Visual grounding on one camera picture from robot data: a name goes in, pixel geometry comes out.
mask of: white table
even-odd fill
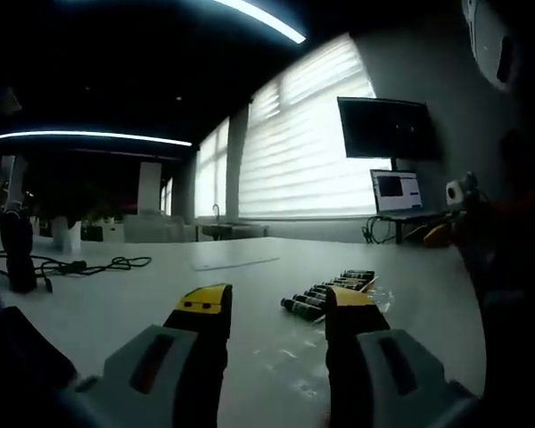
[[[42,241],[34,247],[39,255],[85,259],[89,264],[106,264],[116,256],[152,257],[148,267],[129,272],[103,272],[81,279],[53,277],[53,294],[46,293],[43,286],[27,296],[13,294],[5,279],[0,279],[4,303],[18,306],[82,375],[101,373],[104,360],[113,351],[148,325],[161,325],[178,300],[195,287],[232,284],[232,334],[218,411],[220,427],[307,427],[320,422],[326,404],[289,392],[298,386],[285,385],[285,379],[276,373],[277,365],[276,372],[266,374],[266,366],[273,362],[270,355],[282,355],[277,352],[287,349],[290,342],[305,337],[310,346],[313,338],[319,337],[312,354],[307,345],[301,346],[307,350],[305,358],[315,358],[317,370],[322,372],[319,375],[325,376],[325,338],[313,333],[313,328],[306,329],[301,320],[287,316],[279,302],[346,268],[374,270],[380,277],[377,283],[394,293],[395,301],[386,313],[391,327],[406,329],[439,358],[448,379],[458,380],[476,394],[483,390],[482,320],[469,276],[453,248],[257,238],[209,243],[82,243],[81,255],[64,258]],[[203,272],[191,267],[210,258],[238,263],[250,254],[280,259]]]

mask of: monitor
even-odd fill
[[[436,160],[439,150],[424,104],[338,98],[348,158]]]
[[[423,208],[418,178],[412,171],[371,170],[376,212]]]

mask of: window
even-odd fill
[[[339,37],[263,87],[250,107],[240,172],[241,218],[375,213],[370,169],[347,159],[338,96],[375,97],[357,48]]]
[[[166,187],[160,190],[160,210],[167,216],[172,215],[172,178],[167,183]]]
[[[212,217],[214,204],[226,214],[226,165],[229,120],[226,119],[200,145],[196,159],[194,215]]]

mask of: ceiling light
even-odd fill
[[[112,132],[92,132],[92,131],[28,131],[28,132],[12,132],[11,134],[2,134],[2,138],[14,138],[19,136],[100,136],[109,138],[126,138],[129,140],[143,140],[153,141],[155,143],[166,143],[176,145],[191,146],[191,143],[186,141],[168,140],[167,138],[156,138],[154,136],[130,136],[128,134],[114,134]]]
[[[222,3],[226,6],[233,7],[234,9],[245,13],[246,15],[255,18],[258,21],[263,22],[272,29],[275,29],[282,33],[284,36],[290,38],[298,45],[305,41],[305,37],[300,33],[292,29],[289,25],[281,22],[276,17],[270,15],[267,12],[262,11],[259,7],[252,6],[244,2],[243,0],[214,0],[215,2]]]

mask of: sink faucet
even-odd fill
[[[220,221],[220,206],[215,203],[212,205],[212,210],[214,211],[214,215],[216,216],[216,222],[218,223]]]

